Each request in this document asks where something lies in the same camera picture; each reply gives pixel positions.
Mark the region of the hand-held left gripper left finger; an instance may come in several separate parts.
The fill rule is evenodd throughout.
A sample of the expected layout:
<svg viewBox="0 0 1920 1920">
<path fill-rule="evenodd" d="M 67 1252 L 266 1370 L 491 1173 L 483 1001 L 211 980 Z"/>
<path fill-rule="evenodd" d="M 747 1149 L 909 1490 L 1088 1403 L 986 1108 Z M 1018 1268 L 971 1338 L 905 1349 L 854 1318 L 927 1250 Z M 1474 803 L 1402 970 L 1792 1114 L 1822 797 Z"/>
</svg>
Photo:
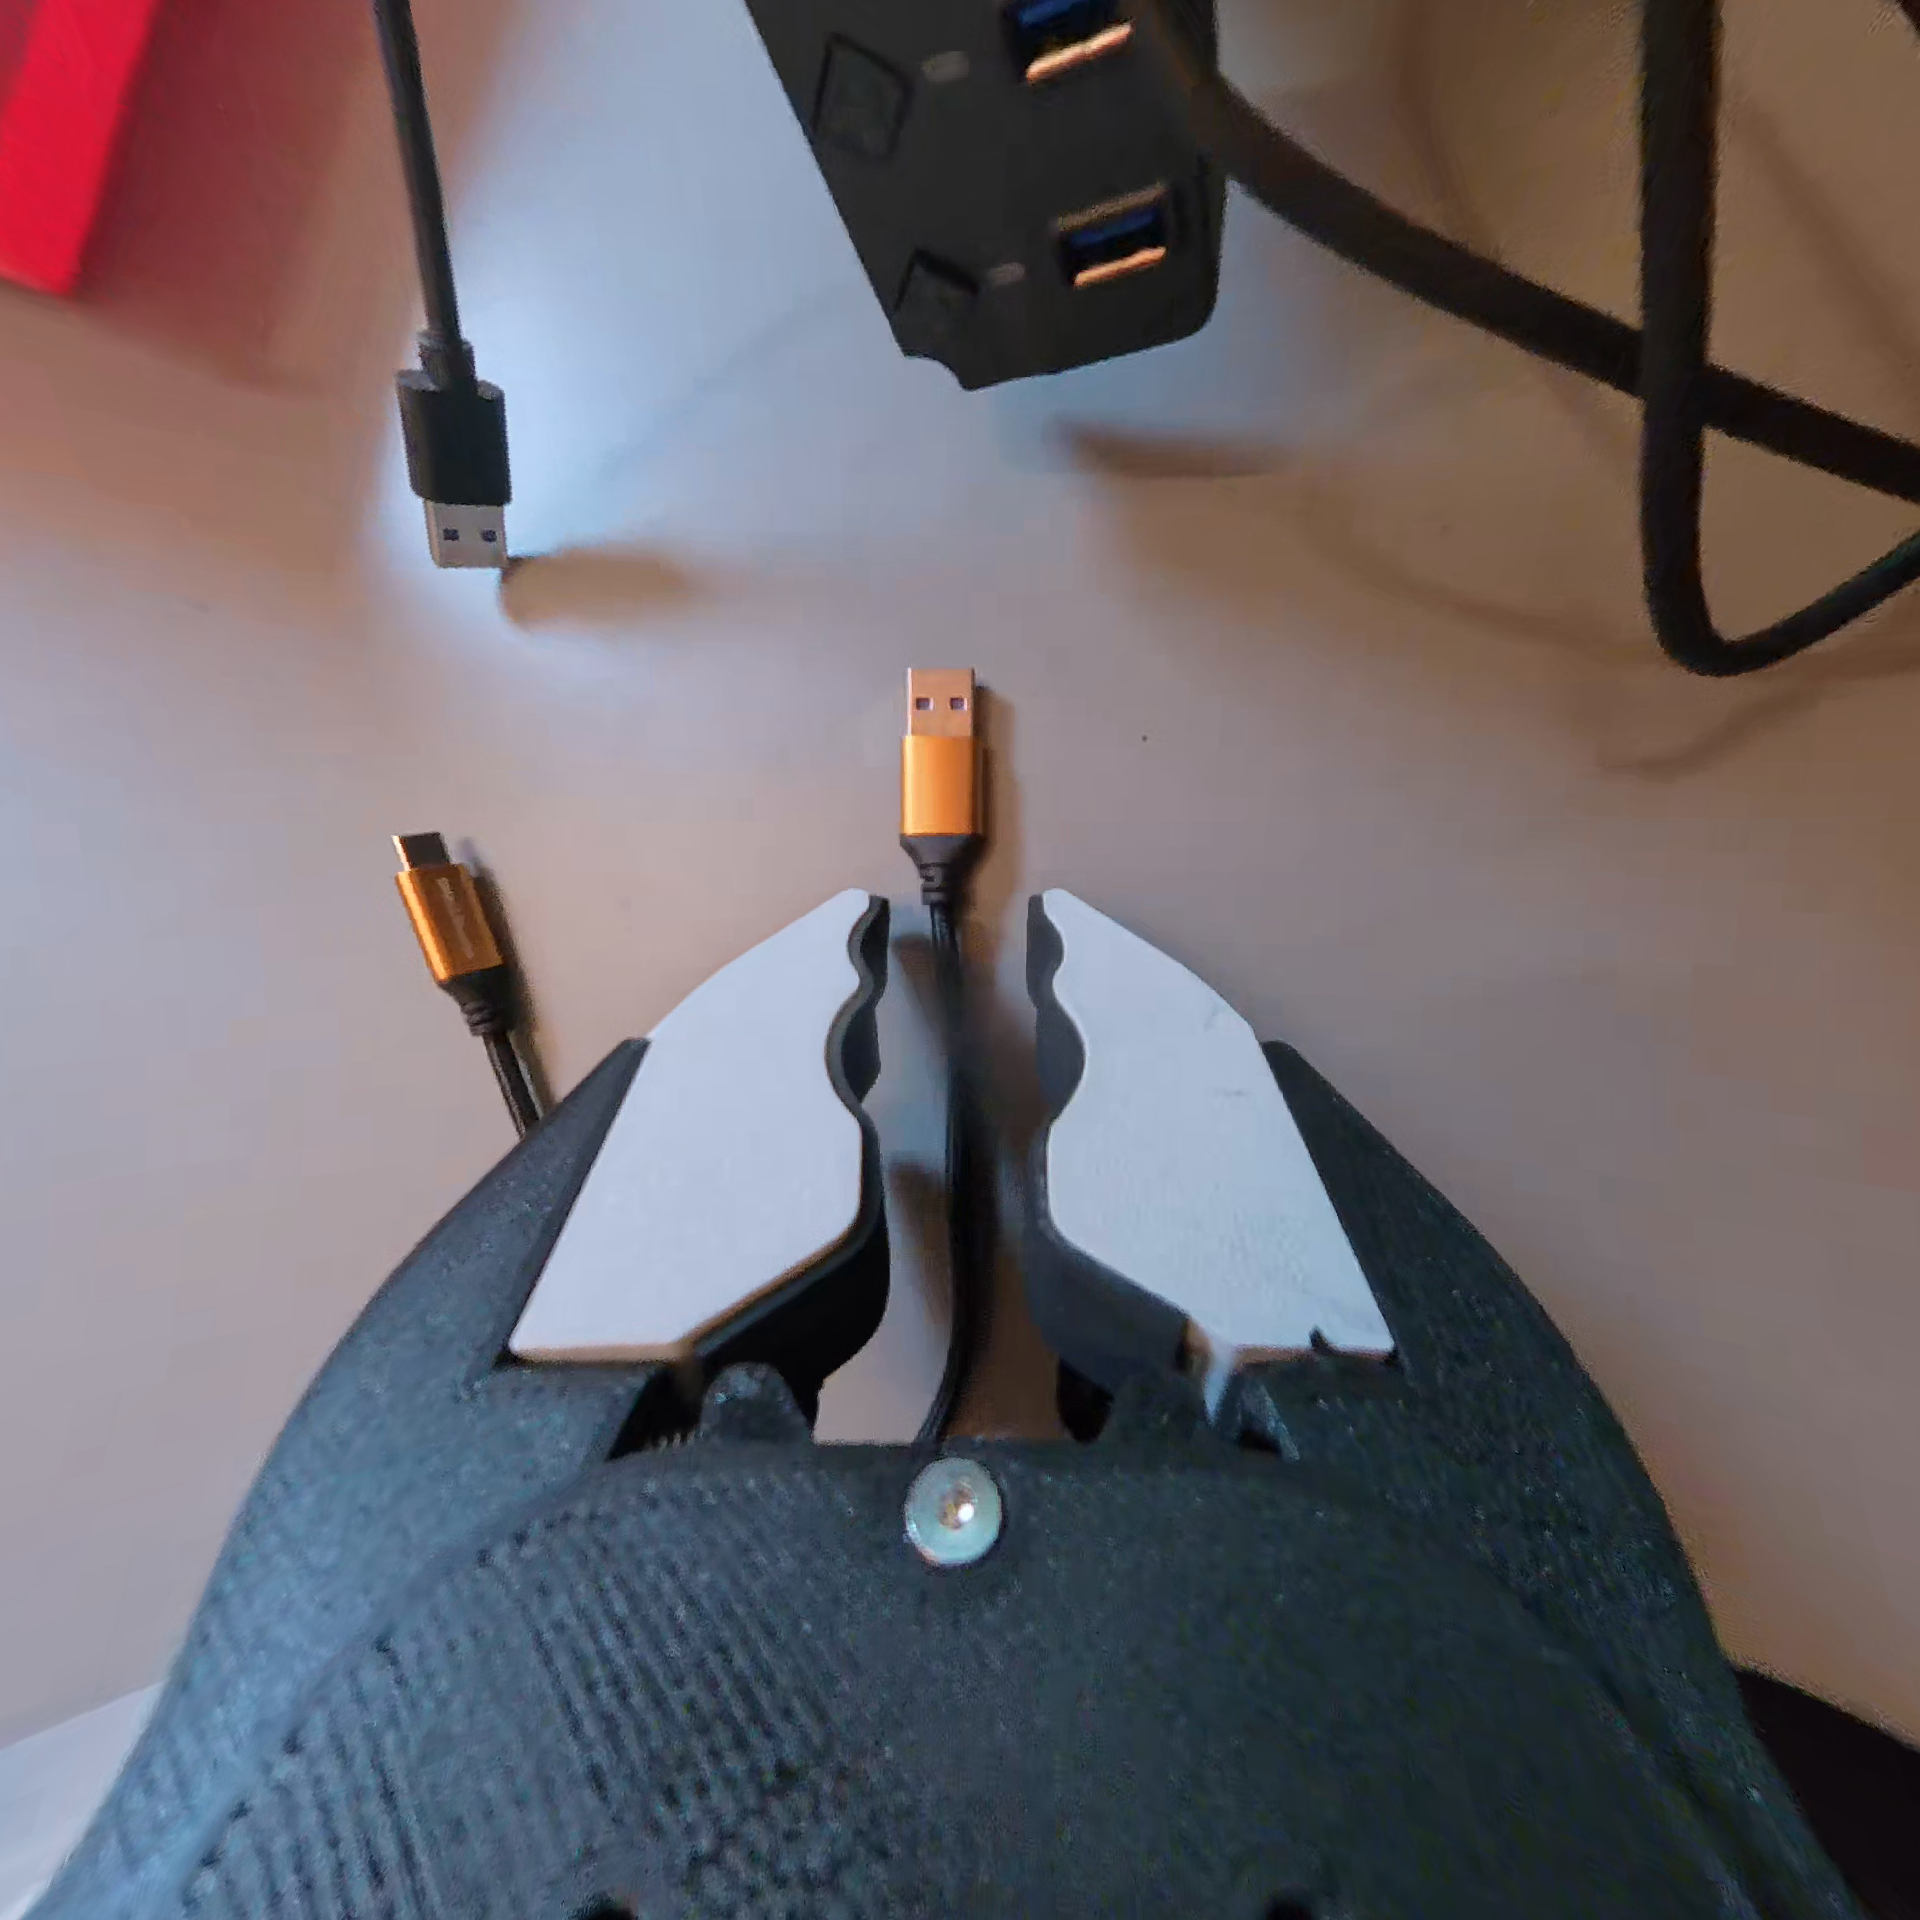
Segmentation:
<svg viewBox="0 0 1920 1920">
<path fill-rule="evenodd" d="M 506 1350 L 779 1372 L 801 1403 L 880 1325 L 888 1248 L 874 1003 L 888 904 L 845 890 L 710 973 L 647 1036 Z"/>
</svg>

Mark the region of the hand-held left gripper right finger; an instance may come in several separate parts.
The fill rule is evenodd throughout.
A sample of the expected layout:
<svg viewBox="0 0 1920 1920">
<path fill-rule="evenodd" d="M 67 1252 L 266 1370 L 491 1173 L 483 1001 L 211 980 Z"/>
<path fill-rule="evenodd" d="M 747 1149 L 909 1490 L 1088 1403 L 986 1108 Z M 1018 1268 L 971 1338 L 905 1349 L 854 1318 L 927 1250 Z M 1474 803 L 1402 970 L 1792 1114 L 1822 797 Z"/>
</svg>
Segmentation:
<svg viewBox="0 0 1920 1920">
<path fill-rule="evenodd" d="M 1022 1187 L 1031 1315 L 1055 1403 L 1094 1441 L 1119 1398 L 1393 1401 L 1401 1349 L 1247 1017 L 1064 888 L 1025 907 L 1042 1120 Z"/>
</svg>

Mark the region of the black cable orange plug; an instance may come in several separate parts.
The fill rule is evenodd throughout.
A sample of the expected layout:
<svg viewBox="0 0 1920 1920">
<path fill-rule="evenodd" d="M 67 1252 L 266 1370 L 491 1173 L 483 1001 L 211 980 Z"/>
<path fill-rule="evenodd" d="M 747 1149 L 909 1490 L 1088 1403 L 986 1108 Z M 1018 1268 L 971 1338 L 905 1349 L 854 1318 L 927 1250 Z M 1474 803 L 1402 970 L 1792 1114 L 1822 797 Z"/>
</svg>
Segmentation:
<svg viewBox="0 0 1920 1920">
<path fill-rule="evenodd" d="M 544 1116 L 536 1082 L 521 1059 L 521 982 L 496 931 L 472 866 L 439 833 L 399 833 L 394 888 L 434 985 L 462 1012 L 491 1068 L 515 1138 Z"/>
<path fill-rule="evenodd" d="M 944 1050 L 944 1192 L 949 1334 L 944 1370 L 919 1428 L 938 1445 L 979 1360 L 991 1312 L 991 1198 L 983 1184 L 975 1032 L 963 917 L 986 844 L 983 749 L 971 668 L 909 668 L 902 698 L 897 841 L 927 915 L 927 966 Z"/>
</svg>

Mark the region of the long black usb hub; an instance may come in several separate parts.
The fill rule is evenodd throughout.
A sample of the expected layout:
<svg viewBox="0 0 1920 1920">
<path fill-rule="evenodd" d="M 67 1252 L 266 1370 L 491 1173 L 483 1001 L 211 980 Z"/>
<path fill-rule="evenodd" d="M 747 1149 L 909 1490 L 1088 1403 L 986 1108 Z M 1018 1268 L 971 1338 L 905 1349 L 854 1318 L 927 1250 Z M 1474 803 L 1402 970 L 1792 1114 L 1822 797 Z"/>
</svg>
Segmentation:
<svg viewBox="0 0 1920 1920">
<path fill-rule="evenodd" d="M 979 394 L 1213 316 L 1225 178 L 1127 3 L 749 3 L 905 356 Z"/>
</svg>

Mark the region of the red plastic bin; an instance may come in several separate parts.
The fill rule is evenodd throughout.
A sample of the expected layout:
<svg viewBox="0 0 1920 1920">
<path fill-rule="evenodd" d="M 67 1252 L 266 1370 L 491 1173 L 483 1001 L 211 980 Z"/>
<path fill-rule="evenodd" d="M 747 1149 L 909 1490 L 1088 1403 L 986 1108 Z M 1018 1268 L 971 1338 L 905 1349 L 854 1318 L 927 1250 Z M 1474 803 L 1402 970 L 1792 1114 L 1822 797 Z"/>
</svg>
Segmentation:
<svg viewBox="0 0 1920 1920">
<path fill-rule="evenodd" d="M 2 4 L 2 280 L 70 297 L 104 209 L 157 3 Z"/>
</svg>

